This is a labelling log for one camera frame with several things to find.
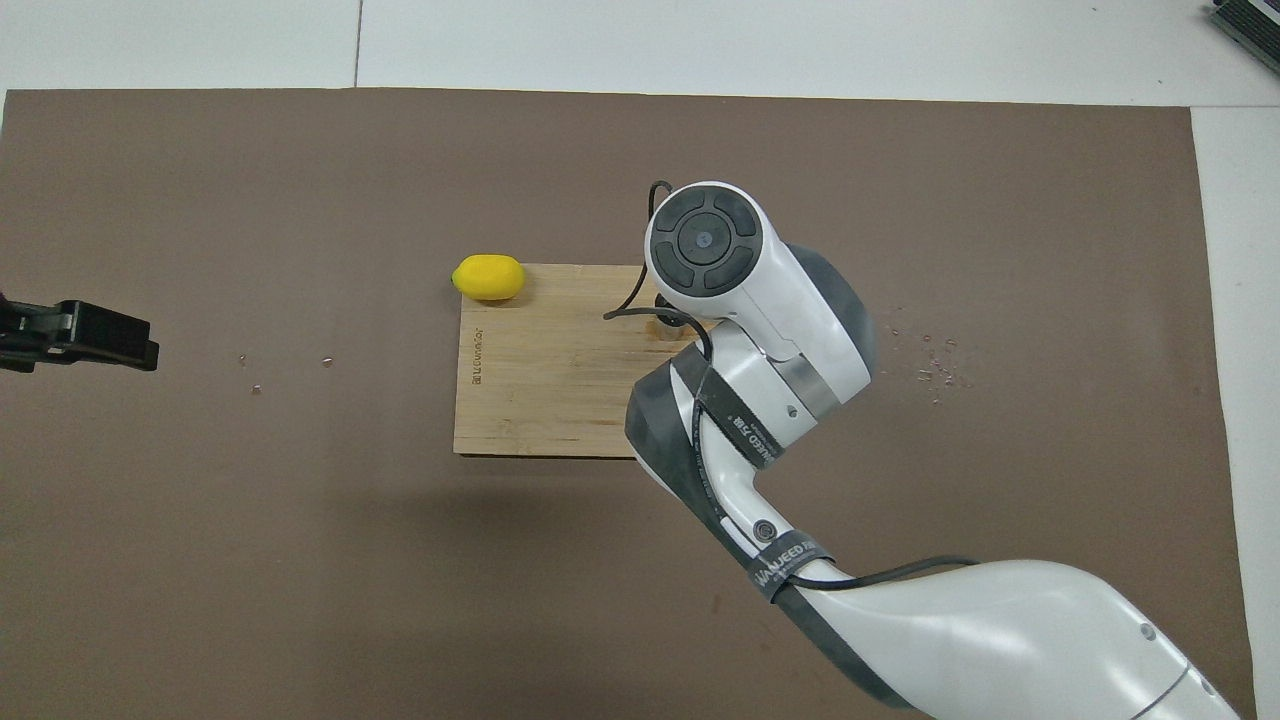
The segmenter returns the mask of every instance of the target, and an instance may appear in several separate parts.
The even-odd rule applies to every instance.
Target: black device
[[[83,300],[13,302],[0,293],[0,369],[31,373],[36,363],[81,360],[155,370],[160,346],[151,323]]]

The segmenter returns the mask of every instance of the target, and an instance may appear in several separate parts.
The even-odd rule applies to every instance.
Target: black cable
[[[707,372],[710,372],[710,365],[707,366]],[[707,373],[703,373],[703,379],[707,379]],[[712,509],[716,511],[718,518],[724,518],[724,509],[721,507],[719,500],[716,498],[716,489],[712,488],[712,479],[707,474],[707,461],[703,459],[703,384],[698,383],[698,389],[694,391],[694,411],[689,420],[690,437],[689,443],[694,450],[694,469],[698,470],[698,480],[703,484],[703,493],[707,495],[708,502],[710,502]]]
[[[658,188],[659,187],[667,188],[667,195],[671,195],[672,187],[671,187],[669,182],[667,182],[667,181],[655,181],[653,184],[650,184],[649,186],[649,215],[646,215],[646,219],[653,218],[654,199],[658,195]],[[637,295],[640,295],[640,287],[644,284],[644,278],[645,278],[645,275],[648,273],[649,273],[649,264],[648,263],[641,263],[640,264],[640,277],[636,278],[636,284],[635,284],[635,287],[631,288],[631,295],[628,295],[627,299],[622,301],[622,305],[618,305],[617,307],[614,307],[613,313],[617,313],[618,310],[626,310],[627,307],[631,306],[631,301],[635,300]],[[608,313],[604,315],[605,320],[611,320],[613,318],[617,318],[617,315],[609,315]]]
[[[888,580],[897,580],[908,575],[915,575],[916,573],[923,573],[943,565],[978,565],[980,562],[980,560],[974,560],[973,557],[965,557],[963,555],[938,555],[936,557],[925,557],[924,560],[908,562],[906,565],[900,565],[891,570],[882,570],[879,573],[872,573],[870,575],[863,575],[861,578],[851,578],[847,580],[810,580],[808,578],[792,575],[787,579],[787,582],[797,588],[810,591],[847,591],[852,588],[865,588],[867,585],[874,585]]]
[[[675,307],[618,307],[617,310],[605,313],[604,319],[612,320],[621,315],[662,315],[663,318],[681,320],[684,324],[694,328],[694,332],[698,333],[698,340],[703,341],[703,357],[708,363],[712,361],[712,336],[707,334],[707,328],[689,313],[676,310]]]

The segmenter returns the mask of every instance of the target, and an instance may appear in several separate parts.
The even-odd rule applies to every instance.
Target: screw
[[[778,537],[778,529],[773,527],[773,523],[768,520],[760,520],[751,528],[755,533],[755,539],[760,542],[772,542],[773,538]]]

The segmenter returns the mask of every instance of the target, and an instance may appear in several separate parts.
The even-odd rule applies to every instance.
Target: black band
[[[680,379],[685,380],[695,400],[701,402],[716,427],[724,433],[742,457],[755,465],[756,470],[773,465],[782,456],[782,445],[733,392],[728,382],[716,372],[716,368],[708,365],[701,354],[690,350],[686,347],[671,361],[680,373]]]
[[[831,555],[809,533],[790,530],[771,542],[746,565],[746,577],[764,600],[773,602],[787,578],[814,560],[831,560]]]

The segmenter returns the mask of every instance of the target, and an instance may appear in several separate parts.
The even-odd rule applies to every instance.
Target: black clamp
[[[147,340],[151,323],[64,300],[52,307],[12,302],[0,295],[0,369],[31,373],[36,363],[81,360],[155,370],[160,346]]]
[[[787,579],[814,560],[831,560],[831,553],[818,544],[818,541],[813,539],[809,533],[788,530],[771,542],[746,565],[746,577],[751,579],[751,584],[760,591],[764,600],[772,603]]]

